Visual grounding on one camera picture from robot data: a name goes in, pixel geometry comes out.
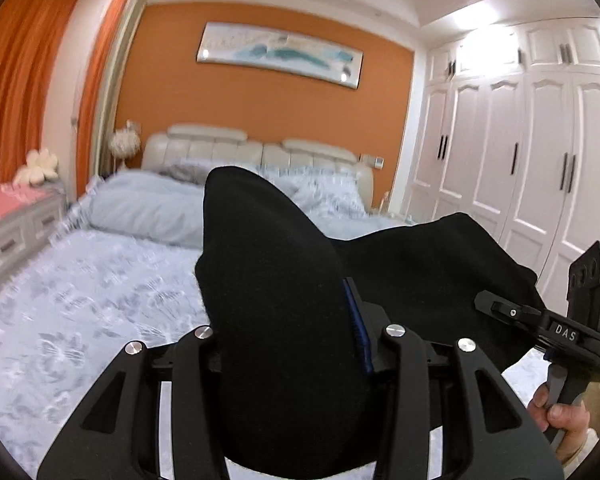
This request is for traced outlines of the person right hand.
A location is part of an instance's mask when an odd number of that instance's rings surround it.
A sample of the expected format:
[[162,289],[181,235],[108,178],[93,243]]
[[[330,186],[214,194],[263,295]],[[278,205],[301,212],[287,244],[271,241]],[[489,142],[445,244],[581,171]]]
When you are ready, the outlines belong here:
[[542,431],[555,428],[564,432],[562,443],[558,445],[555,453],[558,460],[565,464],[585,444],[591,414],[583,402],[579,405],[557,403],[551,408],[546,408],[549,395],[547,385],[540,385],[528,405],[528,412]]

